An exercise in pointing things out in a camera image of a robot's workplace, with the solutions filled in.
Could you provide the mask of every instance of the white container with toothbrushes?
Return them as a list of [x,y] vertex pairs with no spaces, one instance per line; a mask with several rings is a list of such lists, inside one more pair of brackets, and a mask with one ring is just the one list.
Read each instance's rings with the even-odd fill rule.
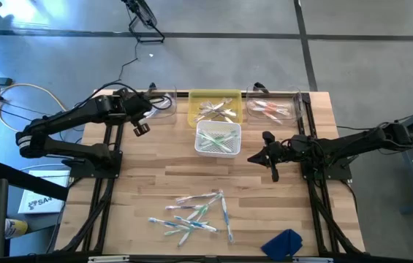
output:
[[241,133],[237,123],[200,121],[194,149],[200,156],[235,158],[240,153]]

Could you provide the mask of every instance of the white basket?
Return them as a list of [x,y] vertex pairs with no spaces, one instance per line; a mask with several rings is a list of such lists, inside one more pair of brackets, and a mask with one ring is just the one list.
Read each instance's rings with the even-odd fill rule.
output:
[[[205,143],[210,141],[204,139],[198,134],[198,132],[204,132],[208,136],[214,138],[227,136],[233,132],[236,133],[237,136],[223,143],[225,147],[231,150],[231,152],[228,153],[225,149],[214,143],[205,147]],[[241,136],[242,131],[240,125],[237,123],[228,123],[223,121],[200,121],[197,125],[194,149],[197,151],[198,155],[201,156],[235,158],[238,153],[240,153]]]

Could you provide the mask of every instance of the yellow plastic bin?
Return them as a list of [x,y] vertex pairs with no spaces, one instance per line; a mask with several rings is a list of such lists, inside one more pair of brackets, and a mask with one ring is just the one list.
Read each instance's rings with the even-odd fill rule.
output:
[[[236,116],[232,117],[231,115],[222,114],[221,110],[211,110],[210,113],[204,114],[204,117],[201,117],[200,113],[205,108],[203,107],[204,104],[210,102],[212,105],[218,105],[225,99],[230,99],[230,102],[219,109],[230,110],[229,113],[235,113]],[[189,92],[188,122],[192,128],[196,128],[199,121],[232,121],[233,123],[241,124],[242,120],[242,93],[239,90],[196,89]]]

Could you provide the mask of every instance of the tripod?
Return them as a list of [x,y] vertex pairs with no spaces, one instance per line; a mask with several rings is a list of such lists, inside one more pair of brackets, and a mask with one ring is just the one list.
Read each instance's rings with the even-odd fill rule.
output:
[[[126,5],[126,11],[131,21],[128,25],[130,33],[136,38],[138,43],[164,43],[165,36],[163,33],[156,27],[157,20],[154,17],[151,9],[144,0],[122,0]],[[130,12],[136,16],[132,19]],[[160,35],[161,39],[150,39],[150,40],[141,40],[141,35],[134,30],[134,27],[137,25],[137,22],[141,21],[146,28],[153,28]]]

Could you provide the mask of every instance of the white cable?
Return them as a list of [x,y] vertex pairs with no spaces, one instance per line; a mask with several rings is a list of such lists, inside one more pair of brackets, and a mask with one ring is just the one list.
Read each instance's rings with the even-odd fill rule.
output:
[[[9,89],[11,89],[11,88],[14,88],[14,87],[19,87],[19,86],[27,86],[27,87],[32,87],[32,88],[38,88],[39,90],[41,90],[41,91],[44,91],[44,92],[46,92],[47,94],[49,94],[51,97],[52,97],[52,99],[54,99],[57,103],[58,103],[58,105],[60,106],[60,108],[63,110],[63,111],[67,111],[67,109],[65,108],[65,106],[60,102],[60,100],[55,96],[55,95],[53,95],[50,91],[48,91],[47,89],[45,89],[45,88],[43,88],[43,87],[39,87],[38,85],[34,85],[34,84],[29,84],[29,83],[16,83],[16,84],[13,84],[13,85],[9,85],[9,86],[7,86],[6,88],[2,88],[2,90],[0,91],[0,96],[1,95],[3,95],[6,91],[8,91]],[[3,105],[1,104],[0,105],[0,121],[3,123],[3,125],[5,125],[8,129],[10,129],[10,130],[12,130],[12,131],[14,131],[14,132],[19,132],[17,129],[14,129],[14,128],[12,128],[10,125],[8,125],[8,123],[6,123],[4,120],[3,120],[3,117],[1,116],[1,108],[3,107]]]
[[23,169],[19,169],[20,171],[24,171],[27,169],[32,169],[32,168],[37,168],[37,167],[49,167],[49,166],[66,166],[65,164],[38,164],[38,165],[33,165],[30,167],[24,167]]
[[[45,88],[43,88],[43,87],[39,87],[38,85],[34,85],[34,84],[29,84],[29,83],[16,83],[16,84],[13,84],[13,85],[9,85],[9,86],[7,86],[6,88],[3,88],[3,89],[0,91],[0,96],[3,95],[5,92],[7,92],[9,89],[15,88],[15,87],[19,87],[19,86],[26,86],[26,87],[37,88],[37,89],[39,89],[39,90],[41,90],[41,91],[46,92],[47,94],[49,94],[49,95],[52,97],[52,99],[54,99],[54,100],[58,103],[58,105],[60,106],[60,108],[61,108],[63,111],[67,111],[67,109],[65,108],[65,106],[60,102],[60,100],[58,100],[57,97],[55,97],[55,95],[53,95],[53,94],[52,94],[50,91],[48,91],[47,89],[45,89]],[[1,107],[3,107],[2,104],[0,105],[0,121],[1,121],[6,127],[10,128],[10,129],[13,130],[14,132],[19,132],[17,129],[12,128],[10,125],[8,125],[8,123],[4,122],[3,118],[1,117]]]

